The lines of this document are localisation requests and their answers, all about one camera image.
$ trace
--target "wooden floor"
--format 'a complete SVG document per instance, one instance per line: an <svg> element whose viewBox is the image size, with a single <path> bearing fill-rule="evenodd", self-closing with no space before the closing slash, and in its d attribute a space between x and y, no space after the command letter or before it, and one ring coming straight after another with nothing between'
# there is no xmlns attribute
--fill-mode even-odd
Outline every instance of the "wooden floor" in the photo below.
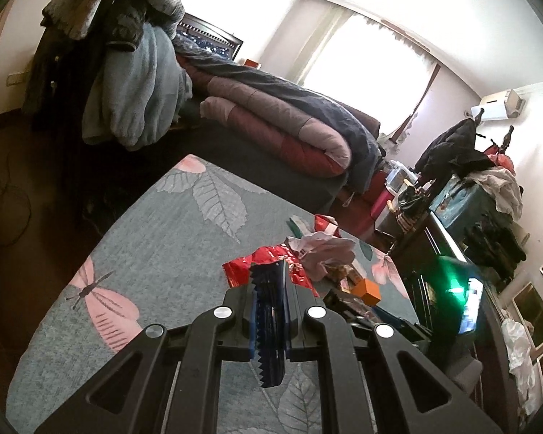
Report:
<svg viewBox="0 0 543 434"><path fill-rule="evenodd" d="M88 224L76 226L58 163L47 132L32 132L17 111L0 116L2 409L34 331L99 240Z"/></svg>

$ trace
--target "white plastic bag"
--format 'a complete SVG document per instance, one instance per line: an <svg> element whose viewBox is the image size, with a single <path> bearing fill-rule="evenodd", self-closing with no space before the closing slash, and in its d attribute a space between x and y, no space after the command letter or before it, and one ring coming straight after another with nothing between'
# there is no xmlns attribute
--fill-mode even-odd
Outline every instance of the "white plastic bag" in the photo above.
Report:
<svg viewBox="0 0 543 434"><path fill-rule="evenodd" d="M522 324L507 318L501 325L502 337L509 356L509 372L517 380L521 406L527 415L537 409L535 375L531 364L531 342Z"/></svg>

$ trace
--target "curtain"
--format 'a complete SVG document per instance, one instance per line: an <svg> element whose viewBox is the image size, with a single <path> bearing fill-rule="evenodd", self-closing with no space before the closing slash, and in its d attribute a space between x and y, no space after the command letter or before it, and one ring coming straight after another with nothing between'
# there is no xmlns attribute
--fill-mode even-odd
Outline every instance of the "curtain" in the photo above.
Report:
<svg viewBox="0 0 543 434"><path fill-rule="evenodd" d="M301 85L330 39L353 14L354 11L351 9L330 4L320 24L313 31L295 60L287 79Z"/></svg>
<svg viewBox="0 0 543 434"><path fill-rule="evenodd" d="M319 47L301 85L376 118L384 135L412 115L436 66L423 48L357 13Z"/></svg>

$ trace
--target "orange cube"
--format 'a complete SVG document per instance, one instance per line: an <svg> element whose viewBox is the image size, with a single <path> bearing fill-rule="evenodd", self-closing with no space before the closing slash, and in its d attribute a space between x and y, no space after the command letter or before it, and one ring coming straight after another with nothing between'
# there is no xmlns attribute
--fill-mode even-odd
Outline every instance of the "orange cube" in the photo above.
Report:
<svg viewBox="0 0 543 434"><path fill-rule="evenodd" d="M362 281L357 283L352 288L352 294L360 297L366 305L376 305L382 298L378 284L368 279L362 279Z"/></svg>

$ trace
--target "blue blanket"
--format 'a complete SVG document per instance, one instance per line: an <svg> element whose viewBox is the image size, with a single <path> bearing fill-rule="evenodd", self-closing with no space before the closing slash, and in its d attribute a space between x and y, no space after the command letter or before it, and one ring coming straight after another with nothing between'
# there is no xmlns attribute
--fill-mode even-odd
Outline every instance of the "blue blanket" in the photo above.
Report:
<svg viewBox="0 0 543 434"><path fill-rule="evenodd" d="M200 70L224 78L233 78L282 99L336 130L352 150L349 184L357 192L368 189L374 170L381 160L380 151L372 134L346 109L323 95L288 80L238 65L232 60L203 50L179 34L172 42L175 52L184 56Z"/></svg>

